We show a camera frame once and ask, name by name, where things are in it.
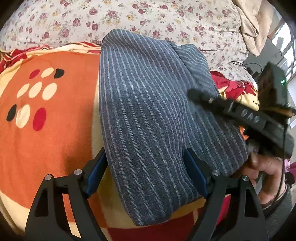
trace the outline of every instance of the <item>hand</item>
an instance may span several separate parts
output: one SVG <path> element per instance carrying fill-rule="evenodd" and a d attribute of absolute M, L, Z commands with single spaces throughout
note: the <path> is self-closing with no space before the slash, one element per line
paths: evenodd
<path fill-rule="evenodd" d="M 273 200 L 278 192 L 281 182 L 282 161 L 274 157 L 266 157 L 252 153 L 248 161 L 246 161 L 233 176 L 240 177 L 241 175 L 246 175 L 255 187 L 255 179 L 258 177 L 259 171 L 264 171 L 269 174 L 258 194 L 260 203 L 266 204 Z M 284 181 L 283 178 L 283 184 L 279 195 L 282 195 L 285 192 L 286 185 Z"/>

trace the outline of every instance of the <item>folded gray striped cloth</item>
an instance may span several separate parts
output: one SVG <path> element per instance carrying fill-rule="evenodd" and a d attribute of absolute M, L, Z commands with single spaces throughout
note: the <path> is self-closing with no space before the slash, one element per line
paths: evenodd
<path fill-rule="evenodd" d="M 190 102 L 191 88 L 219 96 L 194 45 L 124 30 L 104 38 L 99 67 L 103 141 L 123 206 L 138 226 L 167 221 L 200 197 L 183 164 L 186 148 L 227 176 L 247 160 L 239 129 Z"/>

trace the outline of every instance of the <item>metal bolt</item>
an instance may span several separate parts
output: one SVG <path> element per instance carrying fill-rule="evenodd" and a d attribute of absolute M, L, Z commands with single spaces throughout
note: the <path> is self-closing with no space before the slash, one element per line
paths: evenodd
<path fill-rule="evenodd" d="M 219 176 L 220 175 L 220 172 L 218 170 L 214 170 L 214 171 L 212 171 L 212 174 L 214 176 Z"/>
<path fill-rule="evenodd" d="M 244 181 L 248 181 L 248 180 L 249 180 L 249 177 L 246 176 L 246 175 L 243 175 L 243 176 L 242 176 L 242 179 L 243 179 Z"/>
<path fill-rule="evenodd" d="M 46 181 L 48 181 L 48 180 L 50 180 L 51 178 L 52 178 L 52 176 L 51 176 L 50 174 L 48 174 L 48 175 L 45 176 L 44 179 L 45 179 Z"/>
<path fill-rule="evenodd" d="M 74 174 L 75 175 L 80 175 L 82 173 L 82 170 L 81 169 L 76 169 L 75 171 L 74 171 Z"/>

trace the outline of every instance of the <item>red oval dot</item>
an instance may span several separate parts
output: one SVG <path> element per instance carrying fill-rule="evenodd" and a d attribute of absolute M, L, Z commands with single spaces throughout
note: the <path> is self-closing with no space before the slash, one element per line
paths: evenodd
<path fill-rule="evenodd" d="M 40 108 L 36 111 L 33 119 L 33 129 L 35 131 L 40 131 L 46 120 L 46 110 L 44 108 Z"/>
<path fill-rule="evenodd" d="M 39 74 L 39 72 L 40 72 L 40 69 L 36 69 L 36 70 L 34 70 L 34 71 L 30 74 L 29 79 L 35 78 L 35 77 Z"/>

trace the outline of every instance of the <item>polka dot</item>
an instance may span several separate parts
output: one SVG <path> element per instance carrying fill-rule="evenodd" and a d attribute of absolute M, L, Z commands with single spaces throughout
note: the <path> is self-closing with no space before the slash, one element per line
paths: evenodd
<path fill-rule="evenodd" d="M 45 78 L 45 77 L 51 75 L 53 71 L 54 71 L 54 68 L 52 68 L 52 67 L 47 68 L 46 70 L 44 70 L 44 71 L 42 72 L 41 77 L 42 77 L 42 78 Z"/>
<path fill-rule="evenodd" d="M 55 79 L 59 79 L 64 75 L 65 71 L 63 69 L 56 69 L 56 73 L 54 75 Z"/>
<path fill-rule="evenodd" d="M 18 128 L 23 128 L 30 117 L 30 106 L 28 104 L 21 107 L 17 112 L 17 117 L 15 119 L 15 124 Z"/>
<path fill-rule="evenodd" d="M 30 84 L 25 84 L 22 88 L 20 88 L 19 92 L 17 93 L 17 98 L 21 97 L 26 91 L 28 90 Z"/>
<path fill-rule="evenodd" d="M 35 78 L 39 73 L 40 73 L 40 69 L 36 69 L 36 70 L 34 70 L 34 71 L 30 74 L 29 79 L 33 79 L 33 78 Z"/>
<path fill-rule="evenodd" d="M 44 108 L 40 108 L 36 111 L 33 119 L 33 129 L 35 131 L 40 131 L 46 120 L 46 110 Z"/>
<path fill-rule="evenodd" d="M 42 98 L 44 100 L 49 100 L 50 98 L 53 97 L 56 91 L 57 91 L 57 84 L 51 83 L 48 86 L 46 86 L 45 89 L 43 90 Z"/>
<path fill-rule="evenodd" d="M 41 88 L 42 88 L 42 82 L 38 82 L 38 83 L 34 84 L 34 86 L 29 91 L 29 97 L 34 98 L 36 95 L 38 95 Z"/>
<path fill-rule="evenodd" d="M 16 111 L 17 111 L 17 104 L 14 104 L 14 105 L 10 108 L 10 110 L 9 110 L 9 112 L 8 112 L 8 114 L 7 114 L 6 120 L 7 120 L 7 121 L 12 121 L 13 118 L 15 117 L 15 113 L 16 113 Z"/>

